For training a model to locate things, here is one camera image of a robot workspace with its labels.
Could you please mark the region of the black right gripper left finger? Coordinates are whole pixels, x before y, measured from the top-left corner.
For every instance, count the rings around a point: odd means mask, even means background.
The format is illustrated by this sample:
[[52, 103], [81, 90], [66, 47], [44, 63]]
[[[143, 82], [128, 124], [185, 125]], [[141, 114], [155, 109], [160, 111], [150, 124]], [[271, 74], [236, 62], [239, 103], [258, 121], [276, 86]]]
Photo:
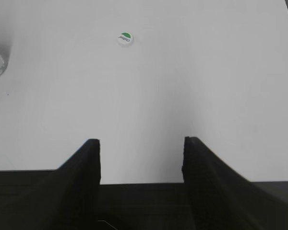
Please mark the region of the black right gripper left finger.
[[88, 139], [63, 165], [0, 207], [0, 230], [95, 230], [100, 141]]

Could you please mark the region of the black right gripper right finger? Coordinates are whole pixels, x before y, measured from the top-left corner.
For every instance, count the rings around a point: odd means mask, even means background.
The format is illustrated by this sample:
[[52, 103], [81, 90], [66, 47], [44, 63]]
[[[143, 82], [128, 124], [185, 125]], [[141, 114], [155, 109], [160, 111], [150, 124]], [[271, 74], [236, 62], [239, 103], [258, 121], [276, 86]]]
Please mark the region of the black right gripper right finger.
[[199, 138], [185, 137], [182, 175], [198, 230], [288, 230], [288, 203], [252, 184]]

